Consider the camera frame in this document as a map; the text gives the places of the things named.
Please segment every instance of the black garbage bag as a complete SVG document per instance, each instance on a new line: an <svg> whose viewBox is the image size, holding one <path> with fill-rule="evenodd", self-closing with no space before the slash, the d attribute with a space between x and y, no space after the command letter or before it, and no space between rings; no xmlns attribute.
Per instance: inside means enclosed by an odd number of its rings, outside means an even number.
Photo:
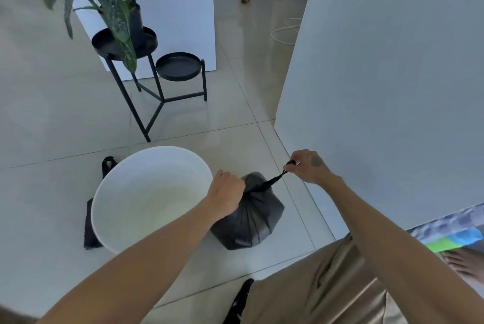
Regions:
<svg viewBox="0 0 484 324"><path fill-rule="evenodd" d="M279 176L267 181L261 173L245 175L245 191L239 208L216 222L210 231L228 250L259 245L274 231L284 211L284 205L274 195L272 184Z"/></svg>

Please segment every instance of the tile floor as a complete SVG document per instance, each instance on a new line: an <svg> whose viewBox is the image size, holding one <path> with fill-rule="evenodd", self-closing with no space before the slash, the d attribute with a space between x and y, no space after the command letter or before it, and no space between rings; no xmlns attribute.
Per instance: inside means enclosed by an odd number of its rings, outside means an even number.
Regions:
<svg viewBox="0 0 484 324"><path fill-rule="evenodd" d="M212 170L277 175L288 155L273 120L292 47L270 32L301 17L305 4L215 0L218 70L207 74L209 101L166 104L147 144L76 17L71 41L62 13L41 0L0 0L0 303L41 315L112 258L82 248L86 201L107 155L121 160L169 144L193 150ZM126 85L147 121L156 103ZM201 81L162 87L180 95ZM274 234L239 251L207 235L146 323L222 322L247 276L263 278L334 240L298 178L286 175L274 191L286 207Z"/></svg>

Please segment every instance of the black plant stand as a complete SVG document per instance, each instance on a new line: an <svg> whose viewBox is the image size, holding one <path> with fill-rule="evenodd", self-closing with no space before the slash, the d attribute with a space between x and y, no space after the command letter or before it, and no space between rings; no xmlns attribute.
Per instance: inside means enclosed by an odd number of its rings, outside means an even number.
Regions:
<svg viewBox="0 0 484 324"><path fill-rule="evenodd" d="M94 35L93 39L91 40L91 43L94 46L94 49L96 50L96 52L106 60L107 66L111 70L111 73L114 79L116 80L116 83L118 84L118 87L121 90L121 93L123 94L124 99L128 103L131 113L133 113L133 116L135 117L135 120L138 123L139 128L141 129L141 132L145 136L146 141L151 142L148 136L148 132L153 126L153 123L156 120L156 117L158 116L158 114L160 113L163 105L166 102L184 100L184 99L189 99L196 96L203 96L204 100L207 101L207 83L205 78L205 61L203 59L202 60L198 59L193 54L178 52L178 53L164 55L156 62L156 67L155 67L152 53L158 47L158 39L156 38L156 34L152 29L148 27L144 27L144 32L146 35L146 45L139 49L136 49L136 58L141 59L146 56L148 57L149 65L151 66L154 80L156 82L156 87L158 88L158 95L155 94L149 88L146 88L141 83L139 83L138 79L133 73L131 73L131 76L133 77L133 81L135 82L136 88L138 89L139 92L141 92L141 90L143 89L146 92L148 92L150 95L152 95L154 98L160 101L160 105L158 105L158 107L156 108L152 118L150 119L146 127L143 125L143 122L141 121L138 115L138 112L136 111L136 108L133 105L133 102L131 101L129 94L126 91L126 88L124 87L124 84L121 78L119 77L118 71L116 70L116 67L114 67L113 60L121 61L122 58L121 58L121 51L118 45L116 44L111 31L107 28L99 31L97 34ZM165 78L169 81L177 81L177 82L187 81L191 78L194 78L200 72L202 72L203 92L196 92L193 94L175 96L175 97L166 99L163 96L163 91L161 90L161 84L158 78L157 70L160 73L160 76L162 78Z"/></svg>

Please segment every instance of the hand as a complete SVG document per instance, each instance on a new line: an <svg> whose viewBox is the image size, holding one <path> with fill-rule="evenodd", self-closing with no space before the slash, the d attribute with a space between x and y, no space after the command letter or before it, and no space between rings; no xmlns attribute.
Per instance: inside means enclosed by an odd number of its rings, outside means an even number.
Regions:
<svg viewBox="0 0 484 324"><path fill-rule="evenodd" d="M296 165L285 165L284 170L296 174L306 183L319 184L333 175L316 151L308 149L294 151L291 160L295 161Z"/></svg>
<svg viewBox="0 0 484 324"><path fill-rule="evenodd" d="M237 209L244 189L245 182L242 179L227 171L219 170L202 202L209 206L211 212L215 213L218 221Z"/></svg>

